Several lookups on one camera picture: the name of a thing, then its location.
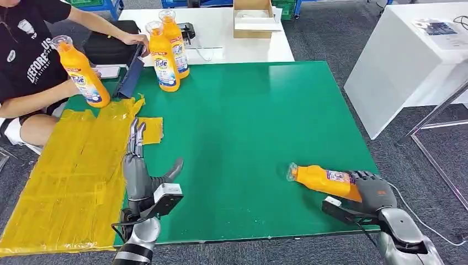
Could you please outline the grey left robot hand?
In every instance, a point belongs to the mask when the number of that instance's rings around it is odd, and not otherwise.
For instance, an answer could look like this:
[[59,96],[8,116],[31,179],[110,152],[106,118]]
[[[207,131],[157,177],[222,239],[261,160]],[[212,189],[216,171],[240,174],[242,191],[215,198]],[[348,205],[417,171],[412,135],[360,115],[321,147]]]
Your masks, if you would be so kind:
[[173,167],[162,177],[151,177],[143,155],[143,133],[146,123],[139,124],[134,118],[130,125],[130,135],[126,152],[122,160],[123,175],[126,179],[127,198],[130,202],[139,202],[149,198],[163,183],[173,183],[183,168],[184,160],[179,158]]

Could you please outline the person's left hand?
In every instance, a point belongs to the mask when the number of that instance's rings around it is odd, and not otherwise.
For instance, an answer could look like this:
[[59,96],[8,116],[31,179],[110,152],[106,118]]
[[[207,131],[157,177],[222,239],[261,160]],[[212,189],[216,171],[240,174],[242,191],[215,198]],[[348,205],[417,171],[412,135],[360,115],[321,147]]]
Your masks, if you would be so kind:
[[145,34],[123,33],[119,39],[126,45],[142,44],[144,48],[142,49],[141,57],[146,57],[150,53],[149,40]]

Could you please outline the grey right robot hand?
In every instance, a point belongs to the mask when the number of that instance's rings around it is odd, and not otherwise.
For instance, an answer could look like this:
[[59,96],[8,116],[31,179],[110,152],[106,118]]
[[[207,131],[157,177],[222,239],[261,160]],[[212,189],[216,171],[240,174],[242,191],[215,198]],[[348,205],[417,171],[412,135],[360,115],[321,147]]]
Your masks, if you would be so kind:
[[361,210],[377,213],[383,208],[396,208],[397,200],[389,185],[380,175],[369,171],[348,171],[361,196]]

